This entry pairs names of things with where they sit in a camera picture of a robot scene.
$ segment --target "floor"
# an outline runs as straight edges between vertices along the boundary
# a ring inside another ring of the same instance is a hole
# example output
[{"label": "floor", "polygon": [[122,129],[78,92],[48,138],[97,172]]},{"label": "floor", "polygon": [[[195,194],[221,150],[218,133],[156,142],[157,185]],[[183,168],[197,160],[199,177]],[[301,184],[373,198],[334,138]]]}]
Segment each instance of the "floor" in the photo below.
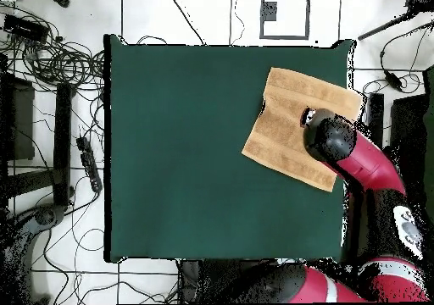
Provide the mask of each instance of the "floor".
[{"label": "floor", "polygon": [[[269,33],[283,31],[289,35],[303,35],[306,16],[305,0],[266,1],[277,1],[279,8],[287,9],[286,13],[301,16],[301,19],[289,16],[285,18],[281,17],[281,12],[278,12],[279,24],[274,28],[268,27],[266,30]],[[405,0],[310,0],[309,39],[277,41],[259,39],[261,0],[177,0],[177,2],[207,45],[234,43],[238,46],[329,47],[338,39],[356,39],[362,33],[406,11]],[[200,44],[198,37],[172,0],[70,0],[68,8],[61,8],[52,0],[19,0],[16,6],[49,20],[58,27],[59,33],[66,42],[86,45],[92,54],[103,49],[104,34],[122,35],[128,43],[137,43],[143,36],[154,36],[164,39],[167,43]],[[7,12],[7,9],[2,8],[0,11]],[[387,41],[430,20],[432,14],[419,14],[411,21],[358,42],[353,63],[354,89],[361,92],[367,83],[383,78],[379,53]],[[405,36],[391,43],[384,56],[385,67],[392,69],[397,75],[408,74],[423,32],[423,30],[417,31],[411,36]],[[151,37],[142,40],[142,43],[159,42],[161,40]],[[422,81],[421,71],[434,64],[433,47],[434,41],[428,31],[420,44],[413,67],[420,81]],[[17,64],[15,69],[25,71],[22,64]],[[16,72],[16,75],[23,77],[20,72]],[[89,91],[92,86],[85,86],[85,88],[87,91],[82,91],[81,94],[90,100],[95,98],[97,92]],[[365,91],[375,89],[376,84],[372,84]],[[423,85],[416,88],[416,83],[409,80],[406,91],[414,89],[416,89],[414,94],[424,92]],[[394,91],[390,87],[381,92],[384,93],[386,100],[384,123],[387,127],[392,100],[408,95]],[[35,100],[37,110],[34,112],[36,122],[34,140],[41,148],[49,166],[53,165],[53,133],[47,125],[53,128],[54,122],[53,117],[47,114],[54,113],[54,99],[52,93],[38,92]],[[73,100],[73,109],[76,115],[74,114],[72,119],[72,135],[78,136],[83,133],[82,128],[86,128],[84,123],[92,122],[89,102],[83,97],[76,96]],[[97,120],[103,127],[103,111],[97,113]],[[388,136],[389,132],[386,129],[384,145],[388,142]],[[92,137],[92,147],[98,161],[100,175],[103,177],[103,145],[99,143],[96,136]],[[44,166],[44,163],[36,153],[31,161],[20,160],[15,163],[15,166],[11,163],[9,174],[36,170],[41,166]],[[80,153],[76,147],[72,147],[71,184],[77,184],[84,174]],[[51,190],[47,188],[16,197],[10,200],[9,207],[19,213],[35,205],[41,197],[50,192]],[[88,179],[81,180],[77,186],[75,207],[86,204],[92,196]],[[148,300],[145,303],[150,303],[153,299],[161,300],[162,297],[149,299],[146,294],[167,296],[173,290],[177,280],[174,261],[129,258],[122,263],[104,262],[101,249],[104,229],[103,208],[102,193],[102,196],[86,211],[85,209],[77,211],[74,216],[66,217],[53,229],[47,256],[69,276],[69,283],[60,295],[58,303],[72,305],[78,303],[76,295],[71,295],[74,291],[74,283],[80,283],[79,295],[85,304],[136,304],[146,299]],[[80,222],[74,226],[75,239],[71,225],[78,219]],[[52,268],[42,256],[47,238],[48,233],[44,232],[36,240],[32,254],[33,284],[37,293],[50,293],[51,303],[53,303],[64,286],[65,276]],[[78,241],[87,250],[78,247]],[[107,286],[111,288],[104,291],[89,291]]]}]

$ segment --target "green table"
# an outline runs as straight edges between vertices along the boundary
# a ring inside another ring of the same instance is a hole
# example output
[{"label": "green table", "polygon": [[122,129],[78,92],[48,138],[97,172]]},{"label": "green table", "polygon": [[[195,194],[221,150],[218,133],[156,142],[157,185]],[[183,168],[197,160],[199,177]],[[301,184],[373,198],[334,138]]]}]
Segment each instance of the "green table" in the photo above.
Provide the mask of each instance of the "green table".
[{"label": "green table", "polygon": [[351,45],[126,46],[105,36],[106,260],[340,258],[342,181],[321,191],[241,150],[271,67],[346,87]]}]

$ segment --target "tan towel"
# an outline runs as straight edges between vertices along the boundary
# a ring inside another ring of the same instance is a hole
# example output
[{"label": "tan towel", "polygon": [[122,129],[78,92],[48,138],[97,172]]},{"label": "tan towel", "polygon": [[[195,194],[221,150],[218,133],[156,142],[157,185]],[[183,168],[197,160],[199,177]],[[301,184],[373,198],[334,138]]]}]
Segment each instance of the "tan towel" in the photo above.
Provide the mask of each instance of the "tan towel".
[{"label": "tan towel", "polygon": [[304,149],[300,119],[306,108],[327,108],[355,120],[361,103],[361,97],[353,91],[289,69],[271,68],[264,90],[264,112],[256,120],[242,154],[265,167],[332,191],[336,174]]}]

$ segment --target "floor tile grout line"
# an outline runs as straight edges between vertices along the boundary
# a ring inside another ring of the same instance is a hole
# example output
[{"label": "floor tile grout line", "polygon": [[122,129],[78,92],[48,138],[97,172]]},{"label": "floor tile grout line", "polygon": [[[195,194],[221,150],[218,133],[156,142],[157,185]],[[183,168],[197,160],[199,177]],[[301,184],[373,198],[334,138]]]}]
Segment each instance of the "floor tile grout line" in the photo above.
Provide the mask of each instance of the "floor tile grout line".
[{"label": "floor tile grout line", "polygon": [[119,305],[119,296],[120,296],[120,263],[118,263],[118,288],[116,292],[116,305]]},{"label": "floor tile grout line", "polygon": [[120,35],[124,37],[124,0],[120,0]]},{"label": "floor tile grout line", "polygon": [[[13,13],[13,15],[15,15],[15,9],[16,9],[16,1],[14,1],[14,13]],[[14,70],[13,70],[13,76],[15,77],[15,70],[16,70],[16,64],[15,64],[15,59],[16,59],[16,54],[18,53],[18,48],[15,48],[15,44],[16,44],[16,36],[14,36],[14,39],[12,40],[13,42],[13,45],[12,45],[12,48],[13,48],[13,54],[14,54],[14,57],[13,57],[13,61],[14,61]],[[15,141],[16,141],[16,136],[14,135],[14,147],[15,147]],[[15,156],[14,156],[14,175],[15,175],[15,170],[16,170],[16,167],[15,167],[15,165],[16,165],[16,163],[15,163],[16,161],[15,161]],[[16,215],[16,196],[14,196],[14,216]]]},{"label": "floor tile grout line", "polygon": [[[55,269],[31,269],[32,273],[56,273],[56,274],[90,274],[90,275],[118,275],[118,272],[100,272],[100,271],[85,271],[85,270],[55,270]],[[129,272],[120,271],[119,275],[167,275],[167,276],[177,276],[178,273],[141,273],[141,272]]]},{"label": "floor tile grout line", "polygon": [[[22,169],[47,169],[44,165],[16,165],[15,168],[22,168]],[[70,167],[70,169],[77,169],[77,170],[84,170],[84,167]]]},{"label": "floor tile grout line", "polygon": [[341,39],[341,11],[342,11],[342,0],[339,0],[339,22],[337,22],[337,40]]},{"label": "floor tile grout line", "polygon": [[[376,70],[380,70],[383,71],[384,69],[382,68],[378,68],[378,69],[361,69],[361,68],[357,68],[357,67],[347,67],[347,69],[353,69],[353,70],[372,70],[372,71],[376,71]],[[409,69],[386,69],[389,72],[409,72]],[[412,69],[412,72],[425,72],[425,69]]]}]

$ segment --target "tangled cables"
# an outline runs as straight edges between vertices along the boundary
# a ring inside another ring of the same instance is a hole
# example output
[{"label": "tangled cables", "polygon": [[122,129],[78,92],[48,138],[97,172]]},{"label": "tangled cables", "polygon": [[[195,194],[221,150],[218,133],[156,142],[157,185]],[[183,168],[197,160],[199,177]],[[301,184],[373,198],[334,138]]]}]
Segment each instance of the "tangled cables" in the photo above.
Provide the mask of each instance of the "tangled cables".
[{"label": "tangled cables", "polygon": [[[10,8],[4,4],[0,4],[1,7]],[[45,43],[29,41],[15,35],[0,42],[0,53],[14,51],[9,67],[14,61],[22,61],[27,69],[23,75],[32,75],[36,83],[45,90],[47,88],[43,84],[56,86],[58,83],[68,82],[79,88],[86,84],[94,85],[95,78],[102,78],[103,51],[93,55],[88,47],[80,43],[62,43],[63,37],[59,35],[54,24],[22,9],[16,10],[26,14],[21,19],[48,28],[48,34]]]}]

